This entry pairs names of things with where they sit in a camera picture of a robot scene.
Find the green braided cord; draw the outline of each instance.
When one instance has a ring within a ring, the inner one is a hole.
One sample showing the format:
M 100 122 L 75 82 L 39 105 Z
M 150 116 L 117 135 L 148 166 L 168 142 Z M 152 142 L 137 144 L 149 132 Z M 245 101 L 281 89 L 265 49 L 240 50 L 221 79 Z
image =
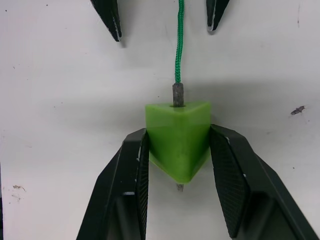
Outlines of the green braided cord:
M 181 82 L 181 56 L 184 46 L 184 13 L 185 13 L 185 0 L 179 0 L 178 12 L 178 40 L 175 55 L 175 82 Z

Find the dark speck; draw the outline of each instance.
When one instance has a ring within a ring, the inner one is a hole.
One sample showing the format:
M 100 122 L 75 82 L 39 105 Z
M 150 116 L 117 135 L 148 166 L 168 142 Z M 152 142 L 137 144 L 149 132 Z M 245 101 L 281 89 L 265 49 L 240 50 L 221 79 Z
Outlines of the dark speck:
M 295 110 L 293 110 L 293 111 L 291 112 L 291 115 L 300 114 L 300 113 L 302 113 L 302 111 L 303 111 L 304 109 L 306 109 L 305 106 L 298 107 L 298 108 L 296 108 Z

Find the green rope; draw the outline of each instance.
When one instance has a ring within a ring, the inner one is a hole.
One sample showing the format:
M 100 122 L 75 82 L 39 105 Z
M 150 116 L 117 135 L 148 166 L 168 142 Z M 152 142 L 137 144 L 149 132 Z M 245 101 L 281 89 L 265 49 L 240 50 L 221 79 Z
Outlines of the green rope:
M 175 55 L 175 82 L 181 82 L 181 56 L 184 46 L 184 13 L 185 13 L 185 0 L 179 0 L 178 12 L 178 39 L 176 45 Z

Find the green plastic prism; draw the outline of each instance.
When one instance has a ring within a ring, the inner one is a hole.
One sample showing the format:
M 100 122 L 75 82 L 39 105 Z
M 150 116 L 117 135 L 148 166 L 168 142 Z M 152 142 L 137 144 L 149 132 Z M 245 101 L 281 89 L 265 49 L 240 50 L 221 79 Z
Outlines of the green plastic prism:
M 150 161 L 179 184 L 190 182 L 210 156 L 210 113 L 209 102 L 145 106 Z

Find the white background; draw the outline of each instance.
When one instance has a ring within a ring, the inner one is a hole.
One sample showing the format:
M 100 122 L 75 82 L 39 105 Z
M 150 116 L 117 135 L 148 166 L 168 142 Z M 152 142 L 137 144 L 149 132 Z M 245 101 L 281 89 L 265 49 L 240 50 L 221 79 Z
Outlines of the white background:
M 89 0 L 0 2 L 5 240 L 75 239 L 145 104 L 172 101 L 178 0 L 118 1 L 122 45 Z M 184 23 L 186 100 L 247 137 L 320 235 L 320 1 L 230 0 L 209 35 L 205 1 L 185 0 Z M 229 239 L 212 164 L 183 193 L 151 164 L 147 223 L 148 240 Z

